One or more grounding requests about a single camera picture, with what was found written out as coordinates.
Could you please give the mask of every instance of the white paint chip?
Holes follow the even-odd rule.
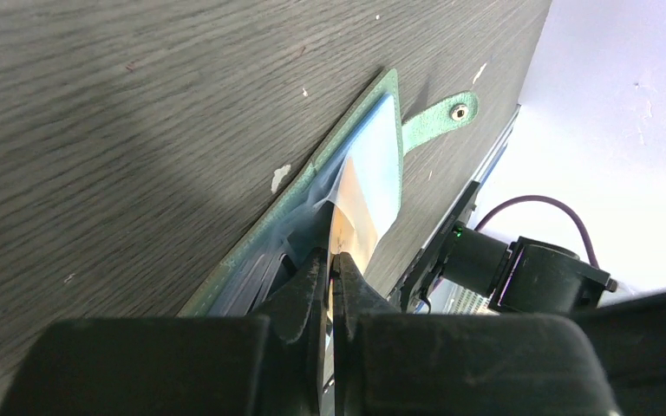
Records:
[[[271,179],[271,193],[277,193],[279,189],[279,184],[282,183],[282,179],[287,176],[287,173],[290,173],[291,165],[284,165],[274,171],[274,177]]]
[[[644,141],[644,133],[642,132],[642,128],[637,126],[637,134],[639,134],[639,144],[642,146],[647,146],[647,142]]]
[[[652,118],[652,101],[647,100],[647,106],[645,107],[646,114],[644,115],[643,119],[651,119]]]
[[[477,73],[476,73],[476,76],[473,78],[473,82],[471,82],[471,85],[474,85],[474,84],[476,83],[476,81],[479,80],[479,78],[481,77],[481,74],[484,73],[484,69],[486,69],[486,65],[487,65],[488,63],[489,63],[489,62],[484,62],[484,64],[481,65],[481,68],[479,68],[479,72],[477,72]]]

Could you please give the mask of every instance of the wooden surface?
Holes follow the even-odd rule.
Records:
[[[382,67],[408,114],[486,63],[479,118],[405,159],[367,273],[389,290],[509,119],[548,3],[0,0],[0,398],[54,320],[177,312]]]

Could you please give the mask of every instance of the white wall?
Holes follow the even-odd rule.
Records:
[[[520,103],[475,217],[522,194],[560,199],[586,223],[602,269],[639,291],[666,288],[666,0],[553,0]],[[586,259],[550,206],[510,208],[486,233]]]

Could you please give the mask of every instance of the green leather strap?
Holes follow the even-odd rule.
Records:
[[[462,120],[451,116],[458,105],[465,105],[467,114]],[[476,118],[479,112],[479,98],[471,91],[451,95],[445,100],[414,115],[402,124],[402,142],[404,153],[429,142],[441,134],[463,127]]]

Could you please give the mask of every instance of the gray wood grain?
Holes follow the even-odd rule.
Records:
[[[368,273],[389,290],[508,120],[549,1],[424,4],[0,0],[0,399],[55,320],[176,313],[381,68],[406,114],[488,62],[479,118],[405,160]]]

